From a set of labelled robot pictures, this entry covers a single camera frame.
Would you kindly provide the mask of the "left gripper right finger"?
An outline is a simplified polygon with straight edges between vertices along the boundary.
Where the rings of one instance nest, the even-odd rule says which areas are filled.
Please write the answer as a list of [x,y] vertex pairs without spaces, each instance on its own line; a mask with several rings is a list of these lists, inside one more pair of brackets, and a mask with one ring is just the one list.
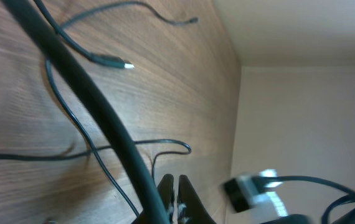
[[177,222],[179,224],[215,224],[186,175],[179,176]]

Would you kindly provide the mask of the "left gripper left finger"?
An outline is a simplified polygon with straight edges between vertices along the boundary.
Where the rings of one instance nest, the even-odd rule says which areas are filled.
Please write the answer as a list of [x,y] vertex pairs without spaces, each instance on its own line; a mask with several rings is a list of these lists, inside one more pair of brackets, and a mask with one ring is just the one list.
[[[165,174],[158,184],[158,193],[163,201],[169,223],[173,223],[174,213],[174,177]],[[151,224],[144,212],[141,212],[131,224]]]

